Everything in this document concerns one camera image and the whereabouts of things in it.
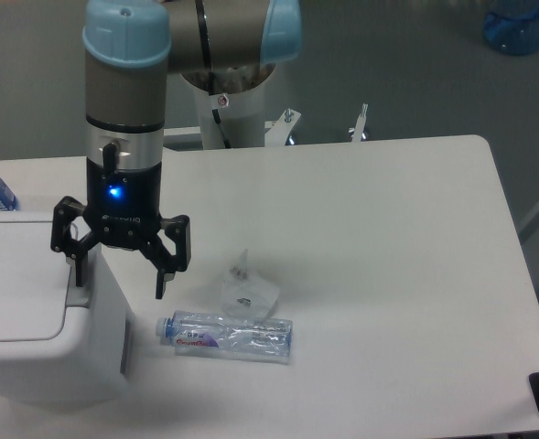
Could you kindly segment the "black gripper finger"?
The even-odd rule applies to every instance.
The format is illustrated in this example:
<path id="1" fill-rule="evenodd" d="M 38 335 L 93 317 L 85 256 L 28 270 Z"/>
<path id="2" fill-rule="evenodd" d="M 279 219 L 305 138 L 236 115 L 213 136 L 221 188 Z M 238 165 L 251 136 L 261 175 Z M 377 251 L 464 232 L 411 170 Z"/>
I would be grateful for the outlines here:
<path id="1" fill-rule="evenodd" d="M 80 239 L 75 239 L 70 232 L 70 226 L 77 218 L 83 218 L 90 228 Z M 77 287 L 83 287 L 87 282 L 88 253 L 102 241 L 103 229 L 102 217 L 92 207 L 71 196 L 64 197 L 53 209 L 50 248 L 54 252 L 63 252 L 73 262 Z"/>
<path id="2" fill-rule="evenodd" d="M 156 268 L 156 300 L 161 300 L 167 282 L 184 273 L 191 259 L 190 218 L 178 215 L 160 218 L 159 224 L 140 234 L 139 251 Z"/>

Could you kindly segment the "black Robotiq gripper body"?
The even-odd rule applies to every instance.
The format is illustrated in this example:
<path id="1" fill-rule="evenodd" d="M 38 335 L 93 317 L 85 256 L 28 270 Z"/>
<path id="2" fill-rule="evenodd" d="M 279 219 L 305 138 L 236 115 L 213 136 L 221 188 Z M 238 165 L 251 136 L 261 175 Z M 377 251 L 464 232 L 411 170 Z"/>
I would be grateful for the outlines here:
<path id="1" fill-rule="evenodd" d="M 99 243 L 140 250 L 160 230 L 160 164 L 147 169 L 119 170 L 107 175 L 93 162 L 86 164 L 87 206 L 84 220 Z"/>

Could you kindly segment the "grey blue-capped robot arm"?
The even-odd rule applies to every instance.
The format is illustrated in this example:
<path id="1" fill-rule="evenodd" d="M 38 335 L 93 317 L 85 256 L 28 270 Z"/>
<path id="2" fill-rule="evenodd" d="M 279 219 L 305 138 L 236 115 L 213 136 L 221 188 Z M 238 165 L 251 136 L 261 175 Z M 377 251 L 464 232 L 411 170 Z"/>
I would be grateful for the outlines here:
<path id="1" fill-rule="evenodd" d="M 50 247 L 87 281 L 97 245 L 138 251 L 156 296 L 191 257 L 190 220 L 159 209 L 167 76 L 266 66 L 298 56 L 296 1 L 90 1 L 82 30 L 88 127 L 85 202 L 53 210 Z"/>

